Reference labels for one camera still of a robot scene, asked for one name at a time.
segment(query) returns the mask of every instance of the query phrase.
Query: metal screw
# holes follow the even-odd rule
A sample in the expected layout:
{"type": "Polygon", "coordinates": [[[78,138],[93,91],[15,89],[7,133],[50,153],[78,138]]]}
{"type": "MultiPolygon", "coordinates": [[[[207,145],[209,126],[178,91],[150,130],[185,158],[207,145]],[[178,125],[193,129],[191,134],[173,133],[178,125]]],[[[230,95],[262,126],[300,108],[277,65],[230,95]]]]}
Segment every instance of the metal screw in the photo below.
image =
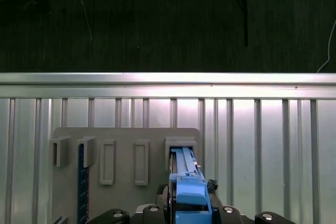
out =
{"type": "Polygon", "coordinates": [[[122,216],[122,213],[121,212],[115,212],[114,214],[113,214],[113,217],[115,217],[115,218],[119,218],[119,217],[121,217],[122,216]]]}
{"type": "Polygon", "coordinates": [[[233,212],[233,209],[231,207],[225,207],[224,210],[228,213],[231,214],[233,212]]]}
{"type": "Polygon", "coordinates": [[[272,216],[272,215],[263,214],[262,216],[263,216],[263,218],[266,219],[266,220],[273,220],[273,216],[272,216]]]}
{"type": "Polygon", "coordinates": [[[151,210],[152,212],[156,212],[156,211],[158,211],[159,209],[158,209],[157,207],[151,207],[150,210],[151,210]]]}

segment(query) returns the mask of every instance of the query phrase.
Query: aluminum rail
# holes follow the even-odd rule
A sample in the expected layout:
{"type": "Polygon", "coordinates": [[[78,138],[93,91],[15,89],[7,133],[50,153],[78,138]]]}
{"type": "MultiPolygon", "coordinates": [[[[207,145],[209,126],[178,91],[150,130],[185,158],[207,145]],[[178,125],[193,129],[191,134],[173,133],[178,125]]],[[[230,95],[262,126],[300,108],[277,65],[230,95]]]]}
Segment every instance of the aluminum rail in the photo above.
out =
{"type": "Polygon", "coordinates": [[[327,73],[0,73],[0,85],[60,84],[336,84],[327,73]]]}

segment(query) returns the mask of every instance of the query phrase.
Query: black metal pole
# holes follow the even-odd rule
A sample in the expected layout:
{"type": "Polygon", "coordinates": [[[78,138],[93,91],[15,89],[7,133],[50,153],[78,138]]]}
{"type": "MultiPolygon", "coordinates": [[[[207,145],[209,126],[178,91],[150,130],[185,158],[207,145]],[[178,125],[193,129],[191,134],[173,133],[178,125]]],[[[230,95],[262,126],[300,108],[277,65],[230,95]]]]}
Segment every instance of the black metal pole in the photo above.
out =
{"type": "Polygon", "coordinates": [[[245,36],[245,46],[248,46],[248,16],[247,16],[247,0],[243,0],[244,8],[244,36],[245,36]]]}

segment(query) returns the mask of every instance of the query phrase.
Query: white cable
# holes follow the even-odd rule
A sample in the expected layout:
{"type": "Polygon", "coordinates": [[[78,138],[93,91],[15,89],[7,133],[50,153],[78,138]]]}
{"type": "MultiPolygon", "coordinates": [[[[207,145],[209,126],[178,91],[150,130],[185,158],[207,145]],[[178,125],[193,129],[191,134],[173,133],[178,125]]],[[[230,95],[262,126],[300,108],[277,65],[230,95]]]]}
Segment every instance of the white cable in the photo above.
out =
{"type": "Polygon", "coordinates": [[[335,30],[335,26],[336,26],[336,19],[335,19],[335,22],[334,22],[334,25],[331,29],[331,33],[330,33],[330,37],[329,37],[329,42],[328,42],[328,57],[327,57],[327,61],[319,68],[319,70],[317,70],[317,73],[319,73],[322,68],[325,67],[326,64],[328,64],[329,60],[330,60],[330,42],[331,42],[331,37],[332,37],[332,34],[334,33],[334,30],[335,30]]]}

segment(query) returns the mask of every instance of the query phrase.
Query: gray fixture board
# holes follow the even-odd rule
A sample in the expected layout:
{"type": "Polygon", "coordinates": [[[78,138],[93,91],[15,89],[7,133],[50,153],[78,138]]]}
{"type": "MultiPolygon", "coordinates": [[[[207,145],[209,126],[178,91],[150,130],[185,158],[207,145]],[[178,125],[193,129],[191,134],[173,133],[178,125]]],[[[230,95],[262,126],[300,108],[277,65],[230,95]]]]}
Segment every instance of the gray fixture board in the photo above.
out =
{"type": "Polygon", "coordinates": [[[89,218],[112,208],[133,214],[137,206],[155,203],[159,185],[169,181],[167,146],[185,142],[194,147],[198,163],[204,163],[204,143],[197,129],[60,127],[54,139],[63,147],[53,144],[52,220],[68,217],[68,224],[77,219],[79,144],[84,144],[84,167],[89,167],[89,218]],[[68,162],[57,160],[62,156],[68,162]]]}

